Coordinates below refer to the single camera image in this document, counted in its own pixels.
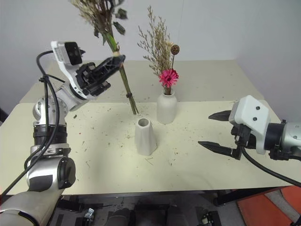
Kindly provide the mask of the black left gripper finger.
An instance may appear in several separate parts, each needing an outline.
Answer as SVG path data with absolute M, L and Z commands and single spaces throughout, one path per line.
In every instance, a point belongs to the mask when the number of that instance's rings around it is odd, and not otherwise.
M 96 74 L 114 74 L 122 66 L 126 59 L 125 55 L 112 56 L 101 62 L 95 69 Z
M 110 68 L 110 69 L 105 69 L 101 76 L 100 76 L 100 81 L 106 81 L 108 78 L 110 78 L 114 73 L 118 71 L 118 68 Z

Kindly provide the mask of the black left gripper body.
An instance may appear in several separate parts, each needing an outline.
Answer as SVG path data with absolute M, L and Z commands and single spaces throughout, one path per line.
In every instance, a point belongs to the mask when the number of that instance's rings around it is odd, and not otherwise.
M 86 96 L 99 96 L 111 87 L 107 81 L 109 78 L 108 70 L 103 63 L 98 66 L 93 62 L 83 64 L 76 73 L 77 83 Z

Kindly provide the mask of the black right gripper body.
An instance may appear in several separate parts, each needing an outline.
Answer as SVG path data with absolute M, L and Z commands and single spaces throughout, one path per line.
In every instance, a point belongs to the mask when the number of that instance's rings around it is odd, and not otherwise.
M 235 144 L 247 149 L 256 149 L 256 137 L 251 134 L 251 129 L 246 125 L 240 124 L 233 126 L 231 135 L 235 137 Z

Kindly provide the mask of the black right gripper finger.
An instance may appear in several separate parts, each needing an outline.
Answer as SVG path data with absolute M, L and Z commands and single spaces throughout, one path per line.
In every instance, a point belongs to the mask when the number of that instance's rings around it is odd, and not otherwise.
M 219 143 L 209 142 L 209 141 L 198 141 L 198 143 L 214 153 L 226 155 L 236 160 L 241 159 L 242 153 L 238 149 L 221 146 Z
M 221 111 L 211 114 L 210 116 L 208 116 L 208 118 L 216 121 L 229 121 L 230 113 L 231 110 Z

